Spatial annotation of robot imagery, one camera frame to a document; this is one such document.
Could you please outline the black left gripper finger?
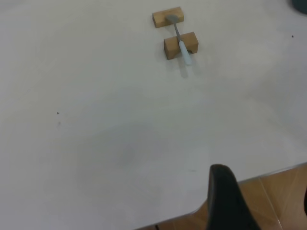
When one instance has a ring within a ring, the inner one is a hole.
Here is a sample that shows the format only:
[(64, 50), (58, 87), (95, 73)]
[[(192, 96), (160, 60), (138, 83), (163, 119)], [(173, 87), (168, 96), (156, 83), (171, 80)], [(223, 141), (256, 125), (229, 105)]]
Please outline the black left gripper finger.
[(208, 230), (259, 230), (235, 175), (225, 165), (210, 167), (207, 196)]

